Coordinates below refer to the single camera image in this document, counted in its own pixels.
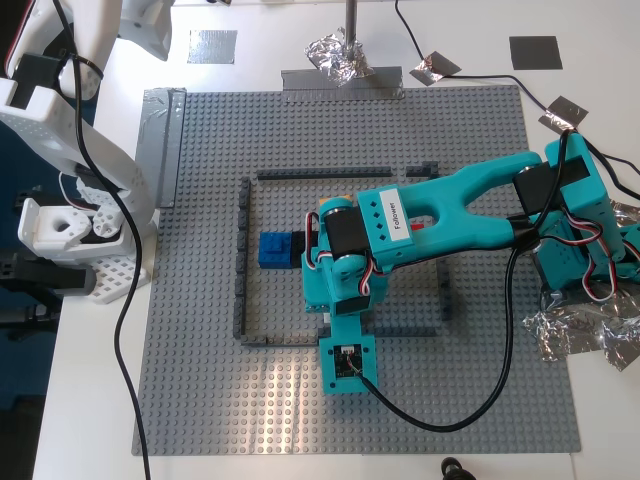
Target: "black square marker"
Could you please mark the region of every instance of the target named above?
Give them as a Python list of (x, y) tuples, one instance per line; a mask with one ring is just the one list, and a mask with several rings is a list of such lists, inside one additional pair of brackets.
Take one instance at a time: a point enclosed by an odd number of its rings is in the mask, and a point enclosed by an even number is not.
[(514, 70), (562, 70), (556, 37), (509, 37)]

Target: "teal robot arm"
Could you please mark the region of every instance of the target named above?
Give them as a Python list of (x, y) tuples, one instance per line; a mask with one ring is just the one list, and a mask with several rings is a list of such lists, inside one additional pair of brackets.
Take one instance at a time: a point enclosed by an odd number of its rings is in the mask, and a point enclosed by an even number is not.
[[(399, 267), (466, 250), (498, 250), (517, 243), (532, 245), (531, 226), (549, 196), (558, 158), (558, 145), (546, 150), (548, 163), (532, 152), (478, 163), (457, 173), (426, 182), (388, 185), (357, 194), (357, 204), (345, 197), (326, 201), (318, 212), (318, 245), (311, 251), (314, 265), (303, 258), (306, 311), (328, 314), (331, 335), (319, 341), (323, 386), (326, 393), (367, 391), (354, 376), (354, 368), (374, 385), (377, 382), (375, 339), (363, 335), (360, 315), (383, 302), (389, 275)], [(606, 188), (586, 150), (582, 137), (569, 139), (560, 194), (554, 211), (538, 235), (581, 238), (564, 218), (560, 205), (572, 214), (603, 227), (603, 239), (621, 273), (635, 278), (635, 259), (625, 263), (623, 238), (636, 244), (640, 229), (618, 229)], [(474, 215), (469, 204), (492, 188), (514, 184), (523, 215), (496, 218)], [(412, 230), (410, 220), (430, 216), (433, 225)], [(608, 270), (608, 258), (596, 244), (586, 247), (597, 265), (596, 274)], [(537, 249), (541, 275), (552, 288), (581, 278), (588, 259), (579, 248), (545, 242)], [(368, 294), (360, 290), (369, 262), (375, 274)]]

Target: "white table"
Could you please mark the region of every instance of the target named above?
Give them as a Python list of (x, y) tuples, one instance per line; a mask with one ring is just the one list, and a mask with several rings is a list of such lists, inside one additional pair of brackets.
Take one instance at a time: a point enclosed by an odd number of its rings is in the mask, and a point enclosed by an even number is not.
[[(358, 10), (358, 38), (370, 63), (401, 65), (405, 86), (421, 86), (408, 75), (418, 58), (393, 5), (363, 3)], [(510, 35), (556, 35), (564, 70), (517, 75), (545, 104), (562, 94), (589, 110), (581, 130), (603, 151), (637, 158), (637, 0), (408, 1), (402, 10), (425, 53), (438, 50), (467, 74), (512, 73)], [(344, 4), (333, 3), (174, 7), (173, 46), (167, 63), (136, 45), (116, 43), (102, 85), (96, 127), (134, 157), (145, 88), (281, 90), (280, 71), (310, 68), (303, 48), (343, 21)], [(188, 65), (191, 29), (238, 30), (235, 65)], [(530, 147), (542, 153), (557, 137), (538, 124), (541, 112), (524, 95), (523, 104)], [(616, 168), (624, 181), (640, 191), (640, 179), (630, 169)], [(630, 201), (603, 177), (613, 198)], [(145, 247), (149, 269), (154, 250), (153, 244)], [(150, 286), (138, 291), (122, 337), (136, 385), (149, 294)], [(95, 306), (78, 298), (64, 303), (35, 480), (143, 478), (140, 457), (131, 455), (133, 410), (113, 354), (113, 328), (121, 305), (117, 301)], [(640, 361), (618, 373), (601, 352), (594, 352), (571, 357), (569, 370), (582, 452), (457, 457), (479, 479), (638, 478)], [(153, 457), (151, 467), (156, 480), (337, 476), (376, 480), (398, 473), (409, 479), (438, 479), (441, 460), (417, 455)]]

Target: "blue lego brick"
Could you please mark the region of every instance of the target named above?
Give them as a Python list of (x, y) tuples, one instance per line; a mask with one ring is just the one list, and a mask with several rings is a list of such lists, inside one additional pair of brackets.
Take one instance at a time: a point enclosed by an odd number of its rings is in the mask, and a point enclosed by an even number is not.
[(291, 241), (291, 233), (260, 233), (260, 268), (293, 268)]

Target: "circuit board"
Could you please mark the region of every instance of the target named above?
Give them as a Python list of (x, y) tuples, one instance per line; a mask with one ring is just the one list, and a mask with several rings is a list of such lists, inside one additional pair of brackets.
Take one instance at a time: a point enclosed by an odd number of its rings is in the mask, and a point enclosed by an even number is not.
[(362, 369), (362, 346), (361, 345), (340, 345), (333, 350), (336, 378), (353, 377), (356, 372), (353, 370)]

